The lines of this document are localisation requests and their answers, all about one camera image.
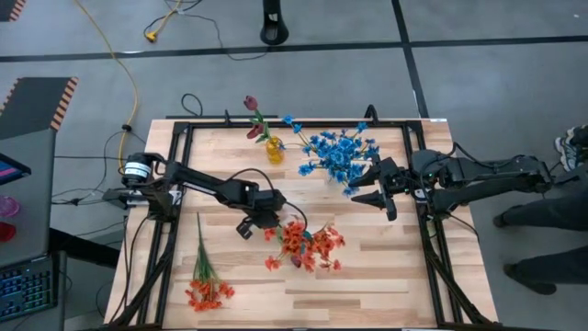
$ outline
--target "orange flower bouquet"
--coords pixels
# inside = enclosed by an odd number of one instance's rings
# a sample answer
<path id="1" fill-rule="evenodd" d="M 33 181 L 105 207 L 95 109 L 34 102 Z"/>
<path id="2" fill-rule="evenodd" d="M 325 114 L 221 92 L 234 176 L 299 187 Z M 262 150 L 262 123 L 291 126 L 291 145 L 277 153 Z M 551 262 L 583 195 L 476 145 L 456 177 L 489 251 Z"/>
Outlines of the orange flower bouquet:
<path id="1" fill-rule="evenodd" d="M 209 257 L 204 248 L 204 241 L 202 240 L 200 214 L 197 214 L 197 217 L 198 257 L 194 266 L 192 281 L 190 281 L 191 289 L 186 290 L 186 294 L 189 298 L 187 303 L 191 307 L 194 307 L 194 311 L 200 312 L 222 307 L 221 296 L 224 295 L 229 299 L 234 295 L 235 290 L 226 281 L 219 279 L 219 276 L 210 264 Z"/>
<path id="2" fill-rule="evenodd" d="M 298 221 L 290 222 L 285 227 L 265 229 L 266 241 L 271 241 L 276 237 L 282 245 L 280 254 L 274 258 L 270 256 L 266 260 L 266 267 L 271 271 L 278 269 L 282 265 L 285 257 L 290 257 L 290 261 L 297 267 L 304 268 L 308 272 L 313 272 L 316 267 L 315 255 L 319 255 L 321 263 L 320 268 L 327 270 L 340 270 L 341 262 L 332 261 L 329 254 L 335 247 L 345 245 L 345 239 L 329 223 L 315 234 L 306 231 L 304 223 Z"/>

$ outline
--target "computer keyboard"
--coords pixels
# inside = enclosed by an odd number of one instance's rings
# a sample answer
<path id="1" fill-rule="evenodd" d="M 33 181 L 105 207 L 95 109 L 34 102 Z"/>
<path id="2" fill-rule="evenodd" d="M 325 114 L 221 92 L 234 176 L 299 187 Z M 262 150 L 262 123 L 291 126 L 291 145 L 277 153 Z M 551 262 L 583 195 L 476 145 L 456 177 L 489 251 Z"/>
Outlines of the computer keyboard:
<path id="1" fill-rule="evenodd" d="M 0 322 L 54 307 L 58 289 L 57 255 L 0 269 Z"/>

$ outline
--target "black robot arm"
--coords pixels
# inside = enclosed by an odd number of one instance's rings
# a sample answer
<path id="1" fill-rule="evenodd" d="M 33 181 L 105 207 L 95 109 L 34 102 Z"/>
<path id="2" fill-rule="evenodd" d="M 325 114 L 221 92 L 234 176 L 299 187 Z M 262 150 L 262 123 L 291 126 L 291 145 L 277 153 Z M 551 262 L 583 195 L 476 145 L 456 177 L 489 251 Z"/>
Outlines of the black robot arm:
<path id="1" fill-rule="evenodd" d="M 412 170 L 398 167 L 391 158 L 372 157 L 372 166 L 362 177 L 350 181 L 350 187 L 374 184 L 380 191 L 353 197 L 352 201 L 386 208 L 388 220 L 396 219 L 393 195 L 420 190 L 429 213 L 444 216 L 457 206 L 508 191 L 545 192 L 551 177 L 545 163 L 533 156 L 518 155 L 509 160 L 477 161 L 450 157 L 436 151 L 415 152 Z M 439 184 L 444 189 L 435 188 Z"/>
<path id="2" fill-rule="evenodd" d="M 153 179 L 152 169 L 160 164 L 165 165 L 165 171 L 161 177 Z M 244 239 L 251 236 L 251 225 L 262 229 L 276 227 L 279 222 L 276 211 L 286 202 L 277 189 L 260 190 L 257 183 L 247 180 L 218 179 L 177 162 L 166 162 L 159 154 L 131 155 L 124 167 L 122 183 L 138 190 L 148 200 L 150 214 L 160 220 L 174 216 L 173 199 L 169 194 L 174 185 L 213 196 L 219 203 L 247 214 L 237 226 Z"/>

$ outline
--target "gray floor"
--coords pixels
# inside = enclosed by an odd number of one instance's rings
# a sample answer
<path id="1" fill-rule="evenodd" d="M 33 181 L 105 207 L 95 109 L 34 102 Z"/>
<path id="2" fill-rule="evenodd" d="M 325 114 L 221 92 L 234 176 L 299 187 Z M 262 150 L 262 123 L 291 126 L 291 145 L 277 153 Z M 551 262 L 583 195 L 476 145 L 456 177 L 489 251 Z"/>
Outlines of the gray floor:
<path id="1" fill-rule="evenodd" d="M 141 32 L 165 14 L 161 0 L 83 0 L 83 4 L 116 51 L 218 47 L 209 22 L 180 16 L 172 17 L 157 43 L 147 42 Z M 588 34 L 585 0 L 403 0 L 401 4 L 412 40 Z M 260 46 L 260 7 L 261 2 L 254 0 L 205 0 L 193 13 L 218 20 L 225 46 Z M 284 0 L 283 9 L 290 29 L 288 45 L 400 40 L 388 0 Z M 0 56 L 103 51 L 102 40 L 71 0 L 28 0 L 19 21 L 0 23 Z M 454 139 L 480 158 L 523 153 L 555 164 L 554 137 L 588 122 L 586 43 L 427 48 L 415 49 L 414 57 L 430 116 L 447 118 Z M 277 115 L 352 117 L 362 115 L 371 103 L 381 117 L 419 116 L 401 49 L 281 52 L 245 62 L 224 55 L 124 62 L 139 85 L 141 108 L 133 127 L 143 138 L 151 120 L 184 114 L 179 98 L 186 92 L 197 94 L 209 115 L 225 109 L 245 114 L 243 96 L 254 95 L 261 109 Z M 112 61 L 0 63 L 0 73 L 0 95 L 20 76 L 80 78 L 58 134 L 57 154 L 101 155 L 106 138 L 119 131 L 130 114 L 130 82 Z M 107 154 L 115 155 L 117 148 L 118 141 L 113 140 Z M 141 143 L 133 139 L 126 147 L 128 153 L 140 149 Z M 108 161 L 107 165 L 104 188 L 116 187 L 117 164 Z M 103 171 L 101 160 L 56 160 L 54 191 L 91 188 Z M 507 194 L 472 204 L 498 315 L 507 325 L 584 330 L 587 287 L 560 286 L 555 295 L 541 297 L 501 272 L 504 262 L 588 241 L 581 233 L 498 231 L 491 226 L 495 213 L 535 199 L 540 197 Z M 51 225 L 80 234 L 119 222 L 122 215 L 106 204 L 56 207 Z M 119 228 L 113 228 L 94 240 L 108 243 L 120 236 Z M 96 291 L 112 279 L 113 272 L 83 262 L 70 261 L 68 266 L 73 288 L 66 328 L 96 325 Z M 98 298 L 102 310 L 108 293 L 107 285 Z"/>

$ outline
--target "blue flower bouquet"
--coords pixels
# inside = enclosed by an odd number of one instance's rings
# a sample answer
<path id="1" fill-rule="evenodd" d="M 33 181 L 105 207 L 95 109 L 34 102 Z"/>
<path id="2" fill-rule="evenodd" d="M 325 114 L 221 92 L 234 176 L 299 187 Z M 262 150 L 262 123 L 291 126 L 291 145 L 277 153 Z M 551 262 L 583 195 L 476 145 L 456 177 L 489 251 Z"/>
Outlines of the blue flower bouquet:
<path id="1" fill-rule="evenodd" d="M 312 135 L 309 139 L 302 132 L 302 124 L 294 123 L 291 116 L 287 115 L 283 121 L 289 124 L 302 140 L 302 152 L 308 156 L 315 154 L 319 157 L 318 163 L 310 161 L 301 165 L 299 174 L 307 176 L 314 169 L 327 169 L 331 180 L 345 185 L 343 194 L 346 197 L 359 191 L 359 188 L 350 188 L 347 184 L 351 179 L 360 177 L 366 165 L 354 161 L 368 160 L 379 152 L 379 146 L 375 145 L 376 140 L 362 139 L 358 136 L 368 128 L 365 122 L 360 122 L 352 135 L 347 135 L 347 129 L 342 129 L 340 134 L 324 131 L 320 136 Z"/>

